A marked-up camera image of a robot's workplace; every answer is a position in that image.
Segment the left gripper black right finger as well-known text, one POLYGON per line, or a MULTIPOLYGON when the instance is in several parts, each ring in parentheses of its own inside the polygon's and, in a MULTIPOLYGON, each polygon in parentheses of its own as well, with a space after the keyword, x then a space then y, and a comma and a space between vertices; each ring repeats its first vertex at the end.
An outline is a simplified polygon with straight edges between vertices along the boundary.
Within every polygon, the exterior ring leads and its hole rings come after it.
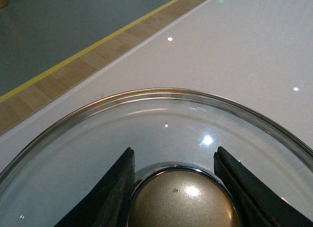
POLYGON ((214 154, 214 173, 235 201, 245 227, 311 227, 313 222, 276 195, 226 149, 214 154))

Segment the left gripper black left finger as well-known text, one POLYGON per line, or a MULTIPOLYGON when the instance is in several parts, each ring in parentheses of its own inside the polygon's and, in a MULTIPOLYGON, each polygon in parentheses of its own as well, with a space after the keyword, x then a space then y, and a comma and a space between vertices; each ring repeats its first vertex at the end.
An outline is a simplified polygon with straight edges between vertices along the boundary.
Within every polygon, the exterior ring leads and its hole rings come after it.
POLYGON ((135 180, 134 150, 127 148, 96 186, 57 227, 118 227, 125 217, 135 180))

